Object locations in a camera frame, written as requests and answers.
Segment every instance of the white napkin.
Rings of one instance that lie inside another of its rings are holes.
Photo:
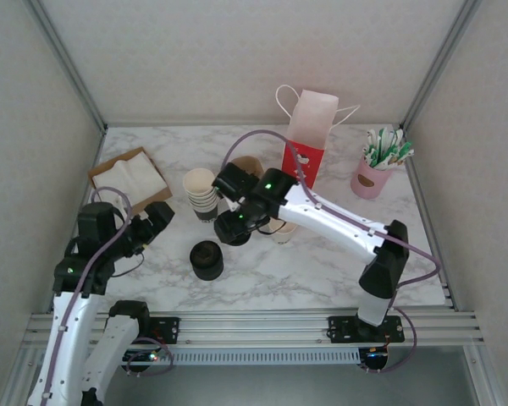
[[[111,169],[94,176],[92,180],[97,188],[110,186],[124,192],[131,205],[136,205],[168,187],[144,152],[128,161],[116,161]],[[122,199],[115,193],[103,190],[99,195],[103,201],[124,210]]]

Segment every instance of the pink cup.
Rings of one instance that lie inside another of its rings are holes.
[[[369,167],[362,156],[350,182],[352,191],[362,199],[374,199],[380,195],[392,172],[393,169],[379,171]]]

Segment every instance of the bag handle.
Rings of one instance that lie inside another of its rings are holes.
[[[297,101],[299,101],[299,94],[297,93],[297,91],[291,87],[290,85],[280,85],[278,88],[277,88],[277,91],[274,92],[274,98],[275,100],[277,101],[277,104],[279,105],[279,107],[282,109],[283,112],[286,113],[286,115],[291,118],[291,114],[290,112],[288,112],[288,110],[286,110],[284,108],[284,106],[282,105],[282,103],[280,102],[279,100],[279,92],[280,90],[283,88],[283,87],[286,87],[288,89],[290,89],[291,91],[294,92],[295,96],[297,97]],[[340,108],[339,110],[337,110],[336,112],[343,112],[345,110],[352,110],[346,117],[344,117],[342,120],[340,120],[337,124],[333,124],[331,126],[331,129],[334,129],[336,126],[338,126],[339,124],[343,123],[344,121],[346,121],[348,119],[349,116],[351,116],[353,113],[355,113],[357,111],[357,109],[361,107],[361,105],[359,104],[356,104],[355,106],[350,106],[350,107],[345,107],[345,108]]]

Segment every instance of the marble surface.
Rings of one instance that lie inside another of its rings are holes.
[[[352,253],[305,228],[298,228],[286,245],[260,233],[241,247],[221,244],[224,273],[215,281],[196,277],[188,260],[203,239],[218,242],[212,224],[201,223],[188,206],[183,176],[194,167],[215,174],[234,140],[252,129],[285,134],[286,126],[196,126],[112,128],[102,150],[106,161],[138,146],[145,147],[163,172],[174,196],[168,200],[174,220],[147,248],[145,263],[128,276],[111,279],[101,311],[118,299],[142,299],[151,311],[165,310],[289,310],[357,307],[362,289],[357,281],[362,264]],[[396,170],[376,200],[362,200],[350,189],[350,179],[365,141],[365,132],[380,125],[339,126],[329,136],[314,190],[327,200],[372,220],[398,219],[408,227],[412,244],[428,250],[417,204],[404,168]],[[252,137],[232,156],[257,156],[262,165],[279,167],[283,144],[270,135]],[[130,269],[138,258],[117,263]],[[411,254],[402,279],[420,276],[433,264]],[[445,301],[438,278],[403,288],[398,305],[441,305]]]

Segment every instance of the white wall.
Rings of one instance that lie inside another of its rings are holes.
[[[411,130],[455,288],[508,388],[508,0],[485,0]]]
[[[0,392],[49,300],[98,135],[19,0],[0,0]]]
[[[394,123],[462,0],[44,3],[111,124],[284,122],[283,83],[362,104],[352,123]]]

